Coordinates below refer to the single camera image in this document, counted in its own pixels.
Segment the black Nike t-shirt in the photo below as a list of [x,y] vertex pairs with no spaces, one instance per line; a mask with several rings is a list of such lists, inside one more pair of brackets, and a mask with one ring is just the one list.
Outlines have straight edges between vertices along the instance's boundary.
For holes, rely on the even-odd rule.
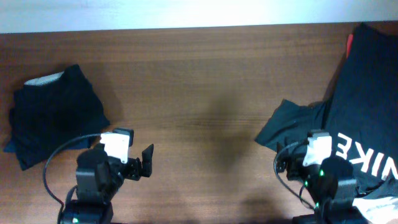
[[359,197],[397,196],[397,36],[357,26],[329,99],[283,100],[255,141],[276,150],[314,129],[330,134],[332,156],[352,163]]

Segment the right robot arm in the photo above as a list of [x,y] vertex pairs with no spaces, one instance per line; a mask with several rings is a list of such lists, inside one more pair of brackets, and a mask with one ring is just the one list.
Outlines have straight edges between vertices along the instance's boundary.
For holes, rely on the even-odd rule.
[[292,218],[293,224],[360,224],[368,221],[353,206],[357,179],[352,165],[344,159],[329,157],[320,165],[303,165],[304,154],[295,150],[308,144],[297,141],[277,144],[273,161],[279,182],[313,213]]

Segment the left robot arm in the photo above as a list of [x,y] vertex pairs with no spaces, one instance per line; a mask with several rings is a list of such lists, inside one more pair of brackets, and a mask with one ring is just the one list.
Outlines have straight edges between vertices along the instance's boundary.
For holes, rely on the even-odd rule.
[[129,158],[125,164],[104,148],[99,143],[78,156],[76,186],[67,194],[58,223],[111,223],[111,200],[124,181],[151,176],[154,145],[143,150],[141,158]]

